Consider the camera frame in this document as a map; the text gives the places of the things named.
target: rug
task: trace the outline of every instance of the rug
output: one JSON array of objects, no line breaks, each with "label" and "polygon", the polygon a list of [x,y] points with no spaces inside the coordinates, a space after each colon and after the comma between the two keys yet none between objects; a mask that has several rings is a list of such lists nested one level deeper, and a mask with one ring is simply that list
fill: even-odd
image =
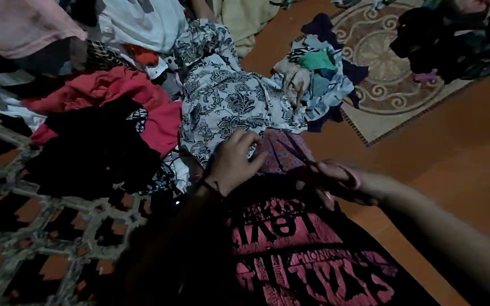
[{"label": "rug", "polygon": [[368,78],[356,86],[360,109],[349,99],[342,105],[344,118],[366,146],[430,111],[471,82],[454,80],[444,85],[439,78],[427,84],[415,83],[408,59],[398,58],[389,48],[396,38],[398,17],[421,3],[398,0],[376,11],[371,0],[364,0],[332,16],[332,31],[345,44],[344,58],[370,67]]}]

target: black and white patterned fabric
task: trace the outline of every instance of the black and white patterned fabric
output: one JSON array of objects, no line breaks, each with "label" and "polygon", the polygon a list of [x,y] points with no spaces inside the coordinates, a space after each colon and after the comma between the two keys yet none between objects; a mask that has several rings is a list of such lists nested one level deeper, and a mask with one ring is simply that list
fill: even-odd
[{"label": "black and white patterned fabric", "polygon": [[138,108],[136,111],[133,111],[127,118],[126,120],[132,120],[136,123],[136,131],[138,133],[143,133],[145,130],[145,120],[146,117],[149,114],[147,111],[142,107]]},{"label": "black and white patterned fabric", "polygon": [[298,47],[292,49],[289,54],[286,55],[286,57],[291,63],[299,64],[298,59],[311,51],[316,51],[316,49],[309,46]]},{"label": "black and white patterned fabric", "polygon": [[188,69],[180,143],[203,167],[217,144],[235,129],[256,133],[269,127],[292,133],[307,129],[304,113],[292,109],[281,87],[258,73],[243,71],[226,26],[194,20],[175,47],[175,58]]},{"label": "black and white patterned fabric", "polygon": [[104,43],[94,40],[87,40],[88,59],[86,60],[86,68],[95,70],[111,70],[116,66],[126,66],[130,70],[136,70],[136,68],[123,59],[118,53],[109,50]]}]

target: left hand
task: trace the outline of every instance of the left hand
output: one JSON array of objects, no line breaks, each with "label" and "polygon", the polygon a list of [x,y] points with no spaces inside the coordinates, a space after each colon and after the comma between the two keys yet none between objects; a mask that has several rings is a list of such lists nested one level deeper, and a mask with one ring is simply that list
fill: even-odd
[{"label": "left hand", "polygon": [[251,178],[264,164],[268,152],[260,153],[252,162],[247,160],[249,147],[259,143],[254,132],[236,129],[218,150],[213,166],[205,182],[226,197],[237,186]]}]

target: right hand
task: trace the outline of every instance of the right hand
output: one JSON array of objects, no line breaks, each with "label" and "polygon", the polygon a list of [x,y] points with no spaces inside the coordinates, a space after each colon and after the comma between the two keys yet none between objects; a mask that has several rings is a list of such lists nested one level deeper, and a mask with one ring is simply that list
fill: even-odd
[{"label": "right hand", "polygon": [[[317,194],[325,205],[333,203],[332,192],[338,197],[360,205],[375,206],[386,201],[393,192],[398,191],[402,186],[400,182],[392,177],[370,173],[354,167],[342,167],[335,160],[318,162],[316,166],[311,166],[311,170],[322,174],[326,178],[325,180],[321,178],[320,182],[324,188],[317,189]],[[360,186],[357,190],[352,190],[349,187],[354,184],[349,170],[360,181]]]}]

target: rug border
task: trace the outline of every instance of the rug border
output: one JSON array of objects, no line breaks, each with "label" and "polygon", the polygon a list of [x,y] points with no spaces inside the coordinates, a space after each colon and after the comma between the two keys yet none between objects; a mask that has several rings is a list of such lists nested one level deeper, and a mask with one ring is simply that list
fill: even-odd
[{"label": "rug border", "polygon": [[407,119],[406,121],[400,123],[398,126],[395,126],[394,128],[388,130],[385,134],[377,137],[376,139],[368,142],[366,140],[366,138],[364,137],[364,135],[362,135],[362,133],[358,130],[358,128],[355,126],[355,124],[351,121],[351,119],[349,118],[349,116],[345,113],[344,109],[343,108],[340,108],[340,112],[341,112],[341,116],[344,118],[345,122],[347,122],[351,128],[355,131],[355,133],[357,134],[357,136],[360,138],[360,140],[362,141],[362,143],[364,144],[364,146],[366,146],[367,148],[377,144],[378,142],[384,140],[386,137],[390,136],[391,134],[393,134],[394,132],[398,131],[399,129],[401,129],[402,127],[408,125],[410,122],[412,121],[415,121],[417,120],[419,117],[423,116],[424,114],[432,111],[434,108],[437,108],[438,106],[440,106],[443,102],[445,102],[447,99],[453,97],[454,95],[457,95],[461,92],[463,92],[466,88],[470,87],[471,85],[475,84],[477,80],[473,80],[471,82],[469,82],[468,84],[466,84],[465,86],[455,90],[454,92],[448,94],[446,97],[444,97],[443,99],[441,99],[440,101],[432,104],[431,106],[423,109],[421,112],[413,115],[411,118]]}]

